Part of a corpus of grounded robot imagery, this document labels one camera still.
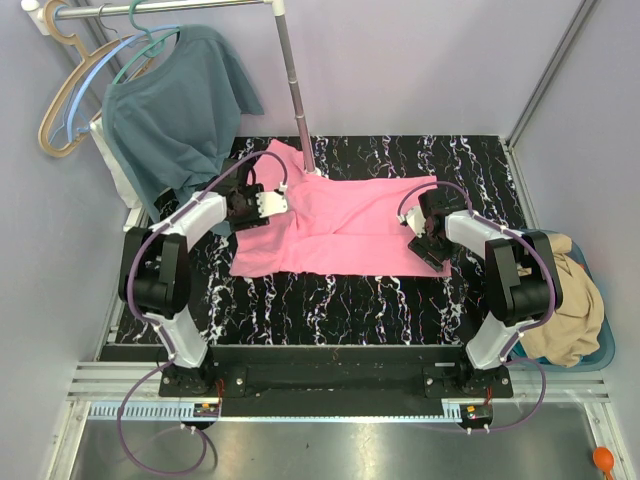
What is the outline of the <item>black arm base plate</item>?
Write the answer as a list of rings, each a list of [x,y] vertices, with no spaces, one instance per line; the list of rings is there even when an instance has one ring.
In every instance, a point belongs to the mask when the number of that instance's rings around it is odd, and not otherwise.
[[[460,403],[513,389],[506,367],[474,371],[456,346],[218,346],[195,372],[169,367],[139,393],[221,394],[226,420],[452,421]]]

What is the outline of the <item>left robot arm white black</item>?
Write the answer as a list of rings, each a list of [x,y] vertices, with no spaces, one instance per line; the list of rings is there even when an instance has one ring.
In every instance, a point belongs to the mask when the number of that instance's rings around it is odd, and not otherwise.
[[[254,153],[236,161],[167,218],[125,234],[118,295],[166,349],[163,379],[196,396],[214,388],[216,372],[188,306],[189,254],[219,225],[237,233],[269,224],[267,192],[254,169],[257,160]]]

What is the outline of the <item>pink t-shirt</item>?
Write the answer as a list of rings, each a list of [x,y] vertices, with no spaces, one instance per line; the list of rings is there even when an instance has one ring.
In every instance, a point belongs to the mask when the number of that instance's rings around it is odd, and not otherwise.
[[[237,233],[231,275],[450,275],[450,267],[436,271],[409,250],[415,235],[397,218],[404,195],[431,177],[330,180],[305,172],[302,152],[278,140],[254,169],[267,190],[287,184],[289,210]]]

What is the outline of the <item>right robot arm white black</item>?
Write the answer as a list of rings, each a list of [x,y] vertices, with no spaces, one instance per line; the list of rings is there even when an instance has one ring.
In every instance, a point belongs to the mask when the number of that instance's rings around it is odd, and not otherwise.
[[[539,230],[516,231],[473,209],[468,194],[446,181],[421,184],[404,196],[418,205],[397,209],[414,238],[408,248],[436,272],[461,247],[484,262],[488,313],[466,344],[453,374],[444,379],[466,396],[480,396],[501,379],[513,347],[524,334],[547,323],[563,293],[549,237]]]

